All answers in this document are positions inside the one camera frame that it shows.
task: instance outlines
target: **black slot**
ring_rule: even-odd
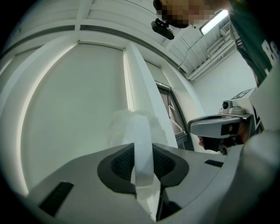
[[[164,186],[161,185],[156,220],[162,220],[181,210],[181,207],[173,201],[169,201]]]
[[[70,193],[74,184],[68,182],[61,182],[50,195],[41,203],[40,209],[45,211],[51,216],[55,216],[58,209],[62,205],[63,201],[66,199],[67,195]]]
[[[154,173],[163,187],[178,186],[189,172],[189,164],[181,157],[153,145]]]
[[[217,166],[217,167],[222,167],[223,166],[223,162],[218,162],[218,161],[214,161],[214,160],[207,160],[204,163],[212,165],[212,166]]]
[[[135,185],[130,182],[134,167],[134,144],[105,157],[98,164],[97,174],[102,183],[112,191],[136,196]]]

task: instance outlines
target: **person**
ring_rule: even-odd
[[[154,7],[164,20],[178,28],[200,24],[220,9],[228,10],[231,36],[251,67],[257,87],[279,63],[279,39],[275,38],[278,26],[274,27],[278,12],[271,4],[253,0],[154,0]]]

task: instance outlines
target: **ceiling light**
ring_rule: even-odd
[[[228,16],[227,10],[222,10],[219,13],[217,13],[211,20],[209,20],[206,24],[204,24],[200,31],[203,35],[208,33],[213,27],[215,27],[217,24],[219,24],[223,19],[225,19]]]

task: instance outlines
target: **green jacket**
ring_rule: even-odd
[[[275,63],[279,63],[278,48],[264,32],[260,20],[252,13],[245,0],[230,0],[232,11],[229,18],[237,50],[252,68],[258,86],[264,81]]]

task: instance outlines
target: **black vent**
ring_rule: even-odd
[[[115,158],[111,163],[111,169],[118,177],[130,181],[134,167],[134,148],[127,150]]]
[[[218,161],[214,161],[214,160],[207,160],[204,163],[212,165],[212,166],[217,166],[217,167],[222,167],[223,166],[223,162],[218,162]]]
[[[135,185],[130,182],[134,167],[134,144],[105,157],[97,167],[102,183],[112,191],[136,195]]]
[[[158,150],[153,149],[154,157],[154,173],[158,179],[170,173],[174,167],[175,162],[168,156],[160,153]]]
[[[39,208],[45,211],[47,214],[55,216],[73,186],[74,185],[71,183],[61,182],[41,203]]]

